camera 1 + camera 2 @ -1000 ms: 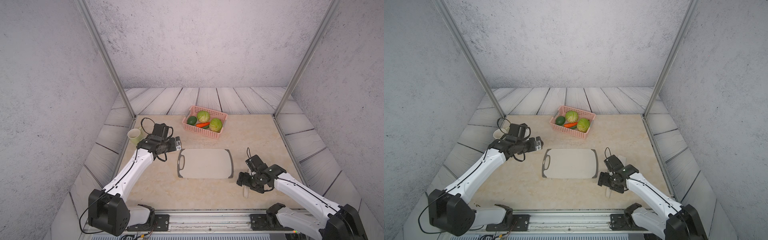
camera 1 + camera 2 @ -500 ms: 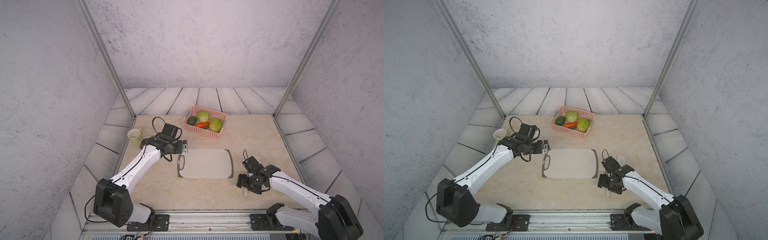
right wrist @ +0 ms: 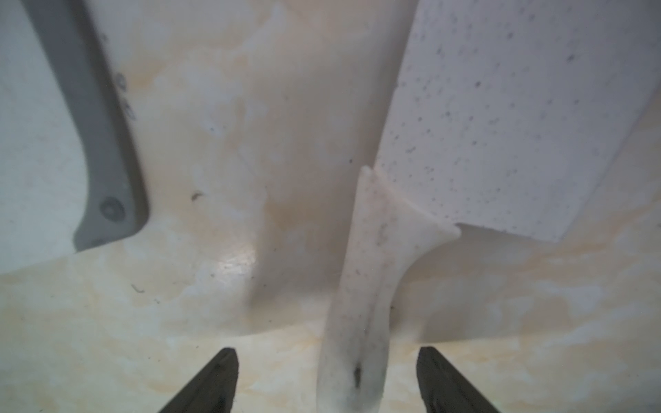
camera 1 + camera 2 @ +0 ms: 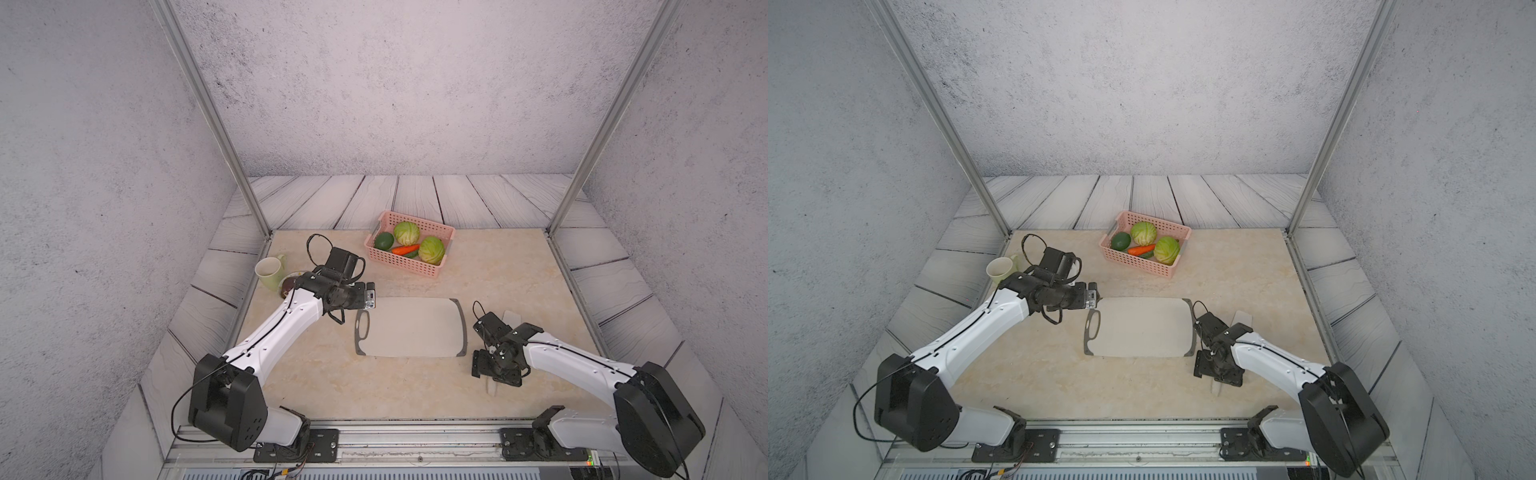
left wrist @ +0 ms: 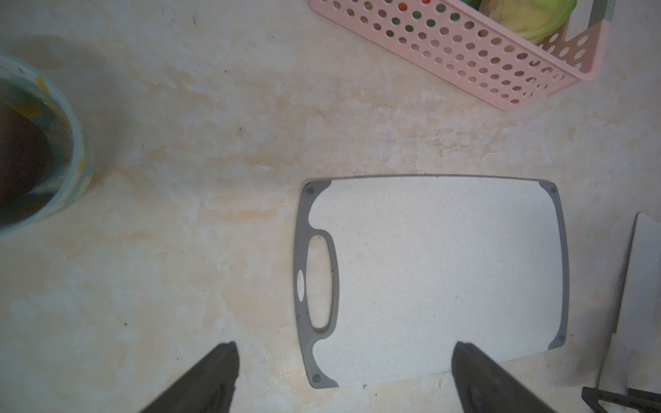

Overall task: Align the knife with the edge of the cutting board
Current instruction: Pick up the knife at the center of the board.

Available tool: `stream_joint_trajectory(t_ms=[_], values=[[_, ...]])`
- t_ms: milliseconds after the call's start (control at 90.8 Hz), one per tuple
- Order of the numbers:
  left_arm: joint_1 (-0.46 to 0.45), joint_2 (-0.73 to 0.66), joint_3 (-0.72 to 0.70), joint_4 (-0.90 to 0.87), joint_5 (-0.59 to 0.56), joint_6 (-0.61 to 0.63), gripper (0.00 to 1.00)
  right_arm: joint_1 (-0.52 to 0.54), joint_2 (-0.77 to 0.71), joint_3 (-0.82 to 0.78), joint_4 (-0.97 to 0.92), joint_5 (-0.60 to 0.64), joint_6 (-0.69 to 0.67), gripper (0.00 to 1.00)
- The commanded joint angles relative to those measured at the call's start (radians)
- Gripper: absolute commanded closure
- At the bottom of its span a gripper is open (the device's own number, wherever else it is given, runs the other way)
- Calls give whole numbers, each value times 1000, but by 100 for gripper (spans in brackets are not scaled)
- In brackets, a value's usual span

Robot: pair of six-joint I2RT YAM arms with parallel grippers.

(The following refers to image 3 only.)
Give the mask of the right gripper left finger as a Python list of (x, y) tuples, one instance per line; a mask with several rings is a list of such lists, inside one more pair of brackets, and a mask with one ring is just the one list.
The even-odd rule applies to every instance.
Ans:
[(223, 348), (160, 413), (230, 413), (239, 379), (239, 358)]

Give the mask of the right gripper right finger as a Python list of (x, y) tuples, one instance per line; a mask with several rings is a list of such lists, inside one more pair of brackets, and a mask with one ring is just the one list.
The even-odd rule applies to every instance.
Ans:
[(434, 347), (419, 350), (416, 375), (427, 413), (499, 413)]

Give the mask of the white cutting board grey rim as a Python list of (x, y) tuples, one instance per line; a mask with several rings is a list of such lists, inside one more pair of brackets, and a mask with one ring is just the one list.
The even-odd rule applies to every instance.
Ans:
[(1, 4), (1, 270), (132, 237), (149, 206), (114, 72), (84, 1)]

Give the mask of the white plastic knife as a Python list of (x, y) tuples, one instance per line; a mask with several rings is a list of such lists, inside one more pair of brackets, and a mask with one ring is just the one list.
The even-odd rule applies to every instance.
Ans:
[(659, 83), (657, 1), (419, 2), (358, 177), (318, 411), (378, 411), (397, 287), (463, 225), (560, 241)]

